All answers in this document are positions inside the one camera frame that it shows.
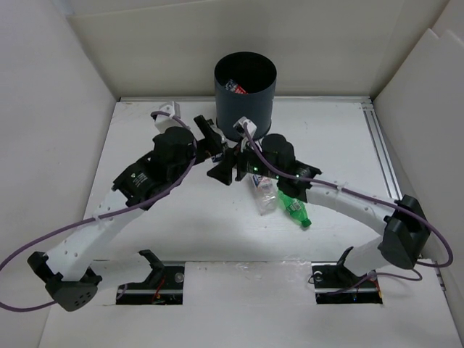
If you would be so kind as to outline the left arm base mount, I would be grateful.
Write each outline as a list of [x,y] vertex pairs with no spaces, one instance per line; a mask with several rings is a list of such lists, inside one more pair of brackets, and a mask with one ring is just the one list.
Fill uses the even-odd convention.
[[139,283],[127,283],[117,288],[116,305],[182,305],[185,262],[163,263],[152,251],[139,252],[151,267],[148,276]]

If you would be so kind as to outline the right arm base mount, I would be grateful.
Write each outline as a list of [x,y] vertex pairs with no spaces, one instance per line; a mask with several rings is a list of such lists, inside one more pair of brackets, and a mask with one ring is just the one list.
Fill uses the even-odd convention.
[[316,261],[308,283],[314,286],[317,305],[382,305],[378,281],[367,274],[356,276],[344,263],[353,246],[337,261]]

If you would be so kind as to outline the clear pepsi bottle black cap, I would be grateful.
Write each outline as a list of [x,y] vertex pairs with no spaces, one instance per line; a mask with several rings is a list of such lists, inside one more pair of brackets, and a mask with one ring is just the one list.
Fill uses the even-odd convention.
[[210,153],[210,159],[214,165],[217,165],[225,158],[225,151],[218,152],[217,154]]

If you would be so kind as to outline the clear bottle red cap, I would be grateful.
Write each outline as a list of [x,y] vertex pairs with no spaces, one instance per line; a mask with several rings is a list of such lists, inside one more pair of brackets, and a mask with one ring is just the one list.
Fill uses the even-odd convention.
[[229,79],[224,85],[226,91],[230,91],[235,94],[247,94],[245,89],[238,84],[234,79]]

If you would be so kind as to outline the green plastic bottle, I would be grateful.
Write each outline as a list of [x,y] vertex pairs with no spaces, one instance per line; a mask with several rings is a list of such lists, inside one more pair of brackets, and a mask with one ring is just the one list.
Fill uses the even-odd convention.
[[299,227],[306,229],[312,225],[312,221],[308,217],[304,202],[285,195],[285,193],[281,190],[278,190],[278,199],[279,204],[286,215]]

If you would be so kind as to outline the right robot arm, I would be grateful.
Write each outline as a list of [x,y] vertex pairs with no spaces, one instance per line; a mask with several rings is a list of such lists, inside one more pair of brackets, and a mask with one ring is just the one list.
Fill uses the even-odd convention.
[[209,154],[219,163],[208,176],[229,185],[246,174],[277,180],[287,196],[325,207],[366,225],[378,238],[349,247],[335,267],[339,283],[350,286],[361,276],[385,265],[412,270],[427,242],[431,227],[417,199],[380,199],[329,180],[320,169],[296,159],[293,145],[281,134],[270,134],[260,144],[242,136],[234,147],[219,135],[208,141]]

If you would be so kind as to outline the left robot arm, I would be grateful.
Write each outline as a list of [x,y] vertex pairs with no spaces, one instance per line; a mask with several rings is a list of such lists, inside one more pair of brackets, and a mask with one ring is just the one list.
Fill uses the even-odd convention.
[[30,268],[62,309],[76,311],[113,286],[141,283],[151,288],[162,282],[165,266],[152,251],[119,260],[104,260],[102,252],[128,224],[179,186],[195,164],[224,155],[227,141],[212,120],[195,117],[204,136],[200,140],[179,117],[173,120],[174,126],[154,137],[153,150],[114,180],[89,222],[74,227],[49,251],[29,256]]

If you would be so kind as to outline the clear bottle orange blue label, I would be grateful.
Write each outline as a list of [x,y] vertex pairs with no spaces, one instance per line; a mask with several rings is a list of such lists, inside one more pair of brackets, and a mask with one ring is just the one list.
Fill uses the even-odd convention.
[[276,188],[270,178],[253,174],[251,176],[254,199],[261,215],[274,212],[278,206]]

